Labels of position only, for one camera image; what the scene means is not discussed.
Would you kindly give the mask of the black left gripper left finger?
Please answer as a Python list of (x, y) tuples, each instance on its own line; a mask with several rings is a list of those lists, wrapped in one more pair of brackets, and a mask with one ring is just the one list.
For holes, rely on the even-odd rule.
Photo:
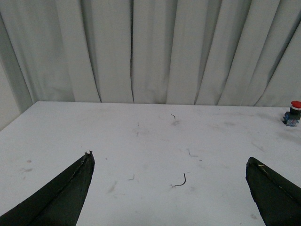
[(0, 217), (2, 226), (74, 226), (83, 208), (95, 160), (85, 153), (33, 195)]

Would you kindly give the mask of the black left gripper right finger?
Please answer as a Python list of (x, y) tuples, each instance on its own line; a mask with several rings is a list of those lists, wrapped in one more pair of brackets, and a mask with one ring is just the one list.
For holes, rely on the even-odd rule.
[(246, 164), (246, 181), (267, 226), (301, 224), (301, 188), (254, 157)]

